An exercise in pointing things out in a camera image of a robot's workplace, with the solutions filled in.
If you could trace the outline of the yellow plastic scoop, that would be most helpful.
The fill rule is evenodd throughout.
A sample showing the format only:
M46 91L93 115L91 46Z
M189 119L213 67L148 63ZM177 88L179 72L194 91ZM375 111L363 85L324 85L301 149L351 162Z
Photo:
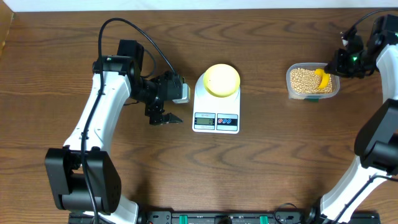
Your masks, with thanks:
M327 74L323 69L320 69L320 68L315 70L315 74L318 75L319 77L321 77L321 82L318 86L318 89L321 90L321 89L326 88L330 81L330 75Z

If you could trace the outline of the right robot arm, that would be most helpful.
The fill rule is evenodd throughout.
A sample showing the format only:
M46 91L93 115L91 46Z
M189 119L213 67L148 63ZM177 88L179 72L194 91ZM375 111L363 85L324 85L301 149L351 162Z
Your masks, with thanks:
M349 169L311 209L307 223L349 223L375 188L397 180L397 16L378 17L367 43L357 35L355 25L343 32L341 39L344 47L336 50L324 71L341 78L364 78L379 72L383 103L360 129Z

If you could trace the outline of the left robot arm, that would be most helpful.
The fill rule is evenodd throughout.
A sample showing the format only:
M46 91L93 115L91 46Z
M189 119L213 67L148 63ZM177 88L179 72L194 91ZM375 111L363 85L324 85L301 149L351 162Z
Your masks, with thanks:
M93 64L93 86L78 124L62 148L45 156L55 206L82 212L84 223L136 223L139 206L121 194L121 179L110 158L120 112L128 98L145 104L151 125L181 123L166 113L164 103L187 103L190 87L184 78L165 72L150 80L141 76L144 48L121 40L115 55Z

